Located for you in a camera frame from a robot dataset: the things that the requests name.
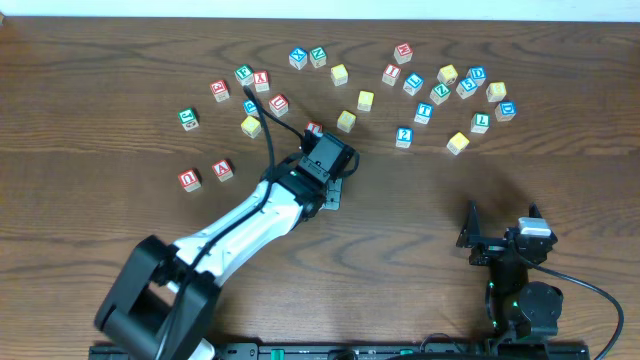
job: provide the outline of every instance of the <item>toy block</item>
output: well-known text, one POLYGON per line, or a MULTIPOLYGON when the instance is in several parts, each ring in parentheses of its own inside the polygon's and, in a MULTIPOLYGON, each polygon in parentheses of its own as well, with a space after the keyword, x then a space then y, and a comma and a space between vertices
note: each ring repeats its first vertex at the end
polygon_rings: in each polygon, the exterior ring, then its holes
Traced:
POLYGON ((518 113, 516 104, 513 101, 505 101, 496 107, 496 118, 498 121, 510 121, 518 113))
POLYGON ((413 56, 413 50, 408 43, 396 46, 393 52, 393 57, 396 58, 398 65, 411 61, 411 56, 413 56))
POLYGON ((346 84, 349 81, 349 73, 344 65, 340 64, 331 68, 331 80, 333 85, 340 86, 346 84))
POLYGON ((399 128, 396 133, 396 147, 408 148, 413 140, 413 130, 408 128, 399 128))
POLYGON ((344 132, 351 132, 353 126, 356 124, 356 116, 348 111, 343 111, 338 118, 338 129, 344 132))
POLYGON ((428 124, 429 120, 431 120, 431 114, 433 113, 433 106, 425 103, 418 104, 418 108, 416 109, 416 117, 413 119, 415 122, 419 122, 421 124, 428 124))
POLYGON ((449 143, 447 144, 447 149, 453 153, 453 155, 458 155, 464 150, 464 148, 469 145, 469 139, 466 136, 462 135, 461 132, 455 134, 449 143))
POLYGON ((307 60, 307 52, 304 51, 303 48, 295 48, 291 54, 289 54, 289 64, 298 70, 301 70, 305 65, 307 65, 307 60))
POLYGON ((438 81, 445 85, 453 84, 454 82, 456 82, 457 78, 458 72, 456 71, 456 68, 453 67, 453 65, 447 65, 441 68, 438 72, 438 81))
POLYGON ((322 132, 322 125, 309 121, 307 130, 311 131, 312 134, 319 134, 322 132))
POLYGON ((436 105, 440 105, 449 98, 449 95, 451 95, 451 90, 449 90, 445 84, 438 84, 431 90, 429 98, 431 98, 436 105))
POLYGON ((184 109, 178 113, 178 117, 180 118, 180 123, 182 127, 189 131, 197 128, 198 125, 198 117, 196 116, 195 111, 192 108, 184 109))
POLYGON ((269 91, 269 75, 266 71, 253 74, 253 83, 256 84, 256 92, 269 91))
POLYGON ((187 190, 187 192, 192 192, 195 189, 200 188, 202 186, 200 184, 200 180, 198 180, 198 176, 196 172, 191 169, 183 172, 178 175, 178 179, 180 179, 180 184, 182 184, 182 188, 187 190))
POLYGON ((373 105, 373 93, 368 91, 360 91, 358 96, 358 110, 371 111, 373 105))
POLYGON ((210 86, 213 97, 216 98, 217 102, 227 100, 229 98, 229 89, 227 88, 227 84, 225 84, 224 80, 218 80, 211 83, 210 86))
POLYGON ((487 80, 487 73, 484 72, 484 68, 482 66, 476 66, 469 69, 467 77, 473 80, 476 85, 480 86, 484 84, 485 80, 487 80))
POLYGON ((244 112, 246 112, 247 115, 259 116, 258 115, 258 108, 256 107, 256 104, 253 103, 253 101, 245 100, 242 103, 242 107, 244 108, 244 112))
POLYGON ((404 86, 402 89, 409 93, 409 95, 413 96, 422 89, 422 84, 424 84, 424 79, 420 77, 420 75, 416 73, 412 73, 409 75, 407 80, 404 81, 404 86))
POLYGON ((277 117, 280 117, 289 111, 289 102, 282 94, 278 94, 269 100, 269 107, 277 117))
POLYGON ((396 80, 400 77, 400 68, 391 64, 387 65, 382 73, 382 82, 385 82, 391 86, 396 84, 396 80))
POLYGON ((236 79, 240 85, 251 85, 253 84, 253 70, 249 67, 249 65, 242 65, 236 69, 236 79))
POLYGON ((507 87, 503 82, 491 83, 487 87, 488 102, 502 101, 505 96, 507 96, 507 87))
POLYGON ((216 173, 216 176, 220 181, 225 181, 233 177, 233 171, 231 170, 231 165, 227 162, 227 160, 221 160, 217 163, 213 164, 211 167, 213 172, 216 173))
POLYGON ((456 88, 456 92, 463 99, 475 94, 476 90, 478 90, 478 85, 476 85, 476 83, 470 78, 460 80, 460 83, 458 83, 458 87, 456 88))
POLYGON ((242 132, 247 134, 250 138, 255 139, 260 131, 262 131, 262 126, 260 126, 260 121, 256 120, 253 116, 247 116, 246 119, 240 125, 242 128, 242 132))
POLYGON ((476 113, 471 118, 471 132, 484 134, 489 130, 489 115, 476 113))
POLYGON ((311 65, 314 68, 319 68, 325 66, 327 64, 327 53, 324 52, 324 49, 321 47, 317 47, 311 50, 311 65))

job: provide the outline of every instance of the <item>letter cube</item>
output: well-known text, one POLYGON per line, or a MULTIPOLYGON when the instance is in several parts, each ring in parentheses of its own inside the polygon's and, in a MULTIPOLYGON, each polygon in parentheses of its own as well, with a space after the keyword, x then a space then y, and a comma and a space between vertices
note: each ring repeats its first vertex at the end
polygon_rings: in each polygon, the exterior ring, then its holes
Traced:
POLYGON ((487 73, 484 72, 484 68, 482 66, 476 66, 469 69, 467 77, 473 80, 476 85, 480 86, 484 84, 484 81, 487 79, 487 73))
POLYGON ((346 84, 349 81, 349 73, 344 65, 340 64, 331 68, 331 80, 333 85, 340 86, 346 84))
POLYGON ((280 117, 289 111, 289 102, 282 94, 278 94, 269 100, 269 107, 277 117, 280 117))
POLYGON ((476 90, 478 90, 478 85, 469 78, 460 80, 460 83, 458 83, 458 87, 456 88, 456 92, 463 99, 473 95, 476 90))
POLYGON ((312 134, 318 134, 322 132, 322 125, 309 121, 307 124, 307 130, 311 131, 312 134))
POLYGON ((193 169, 187 170, 182 174, 178 175, 178 179, 180 179, 180 184, 182 184, 182 188, 187 190, 187 192, 192 192, 195 189, 198 189, 200 186, 200 180, 198 180, 198 176, 193 169))
POLYGON ((464 148, 469 145, 469 139, 466 136, 462 135, 461 132, 455 134, 449 143, 447 144, 447 149, 453 153, 453 155, 458 155, 464 150, 464 148))
POLYGON ((184 109, 178 113, 182 127, 189 131, 198 127, 198 117, 192 108, 184 109))
POLYGON ((371 111, 371 105, 373 105, 373 93, 360 91, 360 96, 358 96, 358 110, 371 111))
POLYGON ((216 176, 220 181, 225 181, 233 176, 231 165, 229 165, 227 160, 218 161, 213 164, 211 168, 213 169, 213 172, 216 173, 216 176))
POLYGON ((424 84, 424 79, 420 77, 420 75, 416 73, 412 73, 409 75, 407 80, 404 81, 404 86, 402 89, 409 93, 409 95, 413 96, 422 89, 422 84, 424 84))
POLYGON ((396 80, 400 77, 400 68, 391 64, 387 65, 382 73, 382 82, 385 82, 391 86, 396 84, 396 80))
POLYGON ((476 113, 471 118, 471 132, 484 134, 489 130, 489 115, 476 113))
POLYGON ((343 111, 338 118, 338 129, 344 132, 351 132, 353 126, 356 124, 356 116, 348 111, 343 111))
POLYGON ((256 120, 253 116, 247 116, 246 119, 240 125, 242 128, 242 132, 247 134, 250 138, 255 139, 260 131, 262 131, 262 126, 260 126, 260 121, 256 120))
POLYGON ((258 108, 256 107, 256 104, 253 103, 253 101, 245 100, 242 103, 242 107, 244 107, 244 112, 246 112, 247 115, 259 116, 258 115, 258 108))
POLYGON ((491 83, 487 87, 488 102, 502 101, 505 96, 507 96, 507 88, 503 82, 491 83))
POLYGON ((396 147, 408 148, 413 140, 413 130, 408 128, 399 128, 396 133, 396 147))
POLYGON ((453 67, 453 65, 447 65, 441 68, 438 72, 438 81, 445 85, 453 84, 454 82, 456 82, 457 78, 458 72, 456 71, 456 68, 453 67))
POLYGON ((449 98, 449 95, 451 95, 451 90, 449 90, 445 84, 438 84, 431 90, 429 98, 431 98, 436 105, 440 105, 449 98))
POLYGON ((218 80, 211 83, 211 92, 217 102, 227 100, 229 98, 229 89, 227 89, 227 84, 224 83, 224 80, 218 80))
POLYGON ((327 64, 327 53, 324 52, 324 49, 321 47, 317 47, 311 50, 311 65, 314 68, 319 68, 325 66, 327 64))
POLYGON ((419 122, 421 124, 428 124, 429 120, 431 120, 431 114, 433 113, 433 106, 425 103, 418 104, 418 108, 416 109, 416 117, 413 119, 415 122, 419 122))
POLYGON ((513 119, 517 113, 516 104, 513 101, 501 102, 496 107, 496 118, 498 121, 509 121, 513 119))
POLYGON ((256 84, 256 92, 269 91, 269 75, 266 71, 253 74, 253 83, 256 84))
POLYGON ((411 56, 413 56, 413 50, 408 43, 396 46, 396 49, 393 52, 393 57, 396 58, 396 62, 398 64, 404 64, 411 61, 411 56))
POLYGON ((236 79, 240 83, 240 85, 251 85, 253 84, 253 70, 249 67, 249 65, 242 65, 235 71, 236 79))
POLYGON ((307 65, 307 52, 304 51, 303 48, 295 48, 289 54, 289 64, 294 68, 301 70, 305 65, 307 65))

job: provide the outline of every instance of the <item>wooden table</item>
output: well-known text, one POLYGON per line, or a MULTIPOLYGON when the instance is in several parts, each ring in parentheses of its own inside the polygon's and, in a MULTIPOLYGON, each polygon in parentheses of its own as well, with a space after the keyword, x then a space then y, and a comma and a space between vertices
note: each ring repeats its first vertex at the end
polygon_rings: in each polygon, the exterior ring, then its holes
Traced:
MULTIPOLYGON (((245 99, 233 70, 265 69, 290 100, 283 119, 310 120, 362 153, 338 212, 325 211, 274 241, 227 283, 214 330, 263 341, 420 341, 433 332, 487 334, 488 269, 455 247, 475 199, 488 234, 524 216, 530 201, 559 237, 545 263, 610 291, 627 323, 611 358, 637 358, 640 337, 640 26, 509 22, 357 22, 205 19, 9 18, 0 30, 0 358, 83 359, 96 309, 132 248, 149 234, 171 242, 212 223, 256 186, 264 136, 242 134, 245 99), (408 41, 425 88, 411 97, 380 81, 408 41), (324 46, 328 65, 288 64, 295 46, 324 46), (345 64, 334 87, 329 67, 345 64), (504 81, 519 114, 495 123, 458 157, 445 149, 483 94, 413 122, 437 70, 483 65, 504 81), (231 99, 214 101, 224 79, 231 99), (371 113, 359 90, 375 93, 371 113), (178 111, 193 106, 200 128, 178 111), (350 134, 336 130, 354 111, 350 134), (396 148, 398 126, 415 131, 396 148), (211 165, 230 159, 220 183, 211 165), (191 167, 203 187, 186 193, 191 167)), ((271 126, 277 157, 296 139, 271 126)), ((562 340, 592 355, 616 313, 575 285, 531 272, 565 295, 562 340)))

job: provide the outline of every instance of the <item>white wall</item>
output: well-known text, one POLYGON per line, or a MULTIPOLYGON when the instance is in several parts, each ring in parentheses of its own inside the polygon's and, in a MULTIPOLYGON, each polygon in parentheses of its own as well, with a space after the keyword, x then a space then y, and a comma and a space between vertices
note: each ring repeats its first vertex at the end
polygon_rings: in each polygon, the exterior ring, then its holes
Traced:
POLYGON ((0 0, 5 15, 640 22, 640 0, 0 0))

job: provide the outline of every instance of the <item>wooden surface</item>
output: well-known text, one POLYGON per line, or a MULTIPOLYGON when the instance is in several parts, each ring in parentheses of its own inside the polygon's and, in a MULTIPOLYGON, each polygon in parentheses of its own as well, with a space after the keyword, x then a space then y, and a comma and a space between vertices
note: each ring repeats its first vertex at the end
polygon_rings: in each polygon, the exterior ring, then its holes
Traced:
MULTIPOLYGON (((362 152, 343 206, 322 212, 260 251, 225 286, 214 330, 263 341, 420 341, 433 332, 472 337, 491 330, 484 313, 487 268, 455 247, 466 201, 499 235, 536 201, 560 241, 545 265, 593 282, 627 315, 611 358, 637 358, 640 337, 640 25, 492 22, 29 19, 0 29, 0 358, 82 359, 93 316, 132 248, 149 234, 171 242, 212 223, 257 184, 264 136, 242 134, 244 96, 233 70, 265 69, 271 91, 290 100, 283 119, 350 134, 362 152), (399 84, 380 79, 393 47, 415 54, 399 84), (295 70, 295 46, 322 45, 328 66, 295 70), (344 63, 336 88, 329 67, 344 63), (437 70, 484 65, 504 81, 519 114, 471 136, 460 156, 445 145, 495 104, 452 94, 429 125, 413 123, 437 70), (402 91, 417 71, 417 96, 402 91), (224 79, 231 99, 208 88, 224 79), (359 90, 375 93, 371 113, 359 90), (193 106, 200 128, 178 111, 193 106), (395 148, 398 126, 415 130, 395 148), (228 158, 220 183, 211 165, 228 158), (203 188, 177 175, 197 167, 203 188)), ((296 139, 271 127, 281 158, 296 139)), ((596 294, 561 287, 562 340, 592 355, 612 334, 614 308, 596 294)))

